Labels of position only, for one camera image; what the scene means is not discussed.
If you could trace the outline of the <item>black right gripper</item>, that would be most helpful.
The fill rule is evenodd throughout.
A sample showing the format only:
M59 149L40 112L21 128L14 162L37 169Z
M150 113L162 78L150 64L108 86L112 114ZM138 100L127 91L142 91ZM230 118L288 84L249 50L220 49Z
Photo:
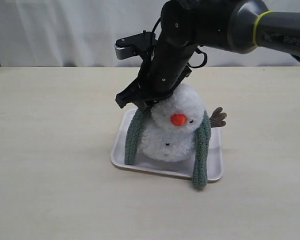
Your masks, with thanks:
M122 109L132 103L144 112L170 97L182 81L182 72L197 47L192 43L177 47L159 37L153 54L143 61L137 77L116 95L117 105Z

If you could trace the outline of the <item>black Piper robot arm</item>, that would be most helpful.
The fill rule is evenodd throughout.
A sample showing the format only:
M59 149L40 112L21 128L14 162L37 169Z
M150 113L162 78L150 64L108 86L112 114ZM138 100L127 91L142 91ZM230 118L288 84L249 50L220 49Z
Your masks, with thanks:
M258 47L300 61L300 12L271 11L261 0L169 0L154 30L115 42L119 60L139 56L137 77L115 101L150 109L170 97L192 71L189 61L201 47L248 54Z

